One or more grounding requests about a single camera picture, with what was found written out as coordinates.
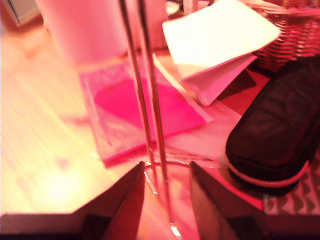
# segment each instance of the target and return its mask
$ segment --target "black bag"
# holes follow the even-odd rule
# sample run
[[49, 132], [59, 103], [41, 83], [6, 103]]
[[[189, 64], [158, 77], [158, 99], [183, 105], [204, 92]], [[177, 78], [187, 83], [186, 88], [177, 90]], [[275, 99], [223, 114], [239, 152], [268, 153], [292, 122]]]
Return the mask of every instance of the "black bag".
[[266, 188], [296, 183], [319, 146], [320, 56], [288, 62], [230, 133], [229, 169]]

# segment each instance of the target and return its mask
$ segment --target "pink folder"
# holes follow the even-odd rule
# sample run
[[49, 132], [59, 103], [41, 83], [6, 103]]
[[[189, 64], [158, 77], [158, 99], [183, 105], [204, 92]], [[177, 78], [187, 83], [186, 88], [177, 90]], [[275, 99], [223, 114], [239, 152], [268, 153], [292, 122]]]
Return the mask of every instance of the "pink folder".
[[[138, 62], [151, 138], [155, 141], [156, 133], [148, 82], [142, 59]], [[82, 73], [79, 76], [97, 141], [97, 149], [102, 160], [108, 164], [111, 164], [111, 160], [146, 144], [131, 72], [129, 63], [125, 62], [104, 70]], [[214, 120], [194, 102], [186, 100], [158, 69], [155, 69], [155, 73], [165, 137], [194, 129]]]

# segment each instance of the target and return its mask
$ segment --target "paper stack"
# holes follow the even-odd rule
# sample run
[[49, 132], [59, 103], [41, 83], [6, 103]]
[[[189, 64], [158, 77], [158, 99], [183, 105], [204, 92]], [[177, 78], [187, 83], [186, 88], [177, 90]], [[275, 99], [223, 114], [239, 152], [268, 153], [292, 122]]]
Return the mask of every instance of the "paper stack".
[[162, 24], [183, 84], [210, 105], [280, 35], [266, 18], [238, 0], [219, 0]]

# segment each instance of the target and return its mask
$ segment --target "metal rod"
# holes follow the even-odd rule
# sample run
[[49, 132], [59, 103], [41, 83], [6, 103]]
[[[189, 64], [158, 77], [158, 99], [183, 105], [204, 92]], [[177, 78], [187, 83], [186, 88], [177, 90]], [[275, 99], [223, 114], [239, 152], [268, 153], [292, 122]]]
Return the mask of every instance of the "metal rod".
[[165, 190], [165, 199], [166, 199], [166, 207], [168, 212], [168, 217], [170, 223], [174, 222], [172, 206], [171, 206], [171, 198], [170, 198], [170, 189], [168, 182], [168, 171], [167, 171], [167, 160], [166, 160], [166, 150], [165, 150], [165, 139], [162, 128], [161, 121], [161, 113], [160, 113], [160, 104], [159, 104], [159, 94], [158, 94], [158, 85], [156, 79], [155, 66], [152, 58], [152, 49], [150, 36], [147, 26], [147, 13], [146, 13], [146, 4], [145, 0], [137, 0], [137, 9], [139, 13], [139, 30], [140, 30], [140, 39], [141, 39], [141, 47], [142, 53], [144, 55], [144, 64], [147, 71], [147, 80], [151, 97], [152, 104], [152, 112], [153, 119], [155, 122], [155, 132], [157, 135], [157, 147], [159, 150], [160, 160], [161, 160], [161, 168], [162, 175], [164, 180], [164, 190]]
[[148, 121], [144, 90], [143, 90], [143, 85], [142, 85], [138, 61], [137, 61], [136, 47], [134, 44], [134, 40], [132, 37], [131, 28], [130, 28], [126, 0], [119, 0], [119, 5], [120, 5], [122, 21], [123, 21], [127, 41], [128, 41], [128, 56], [129, 56], [129, 59], [131, 60], [130, 65], [134, 72], [134, 85], [135, 85], [137, 99], [139, 101], [140, 114], [142, 116], [142, 122], [143, 122], [143, 127], [145, 132], [145, 138], [146, 138], [146, 149], [152, 164], [154, 185], [155, 185], [155, 188], [158, 189], [158, 177], [157, 177], [157, 171], [156, 171], [155, 158], [152, 151], [152, 140], [151, 140], [151, 134], [150, 134], [150, 126]]

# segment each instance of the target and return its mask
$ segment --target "white paper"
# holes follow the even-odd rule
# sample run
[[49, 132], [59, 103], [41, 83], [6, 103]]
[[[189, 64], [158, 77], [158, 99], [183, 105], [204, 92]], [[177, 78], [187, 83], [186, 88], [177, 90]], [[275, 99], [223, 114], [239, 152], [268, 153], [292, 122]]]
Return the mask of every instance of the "white paper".
[[195, 92], [202, 105], [209, 106], [256, 59], [257, 57], [253, 54], [241, 56], [218, 67], [192, 75], [185, 79], [184, 84]]
[[[159, 71], [170, 83], [178, 83], [176, 79], [161, 65], [156, 55], [153, 62]], [[241, 116], [219, 101], [207, 107], [198, 106], [187, 91], [179, 84], [174, 86], [203, 117], [214, 119], [203, 126], [187, 130], [174, 136], [165, 138], [165, 145], [185, 153], [195, 154], [200, 157], [211, 159], [215, 162], [226, 164], [226, 142], [232, 129], [236, 126]]]
[[238, 0], [219, 0], [162, 24], [170, 54], [182, 79], [257, 51], [280, 30]]

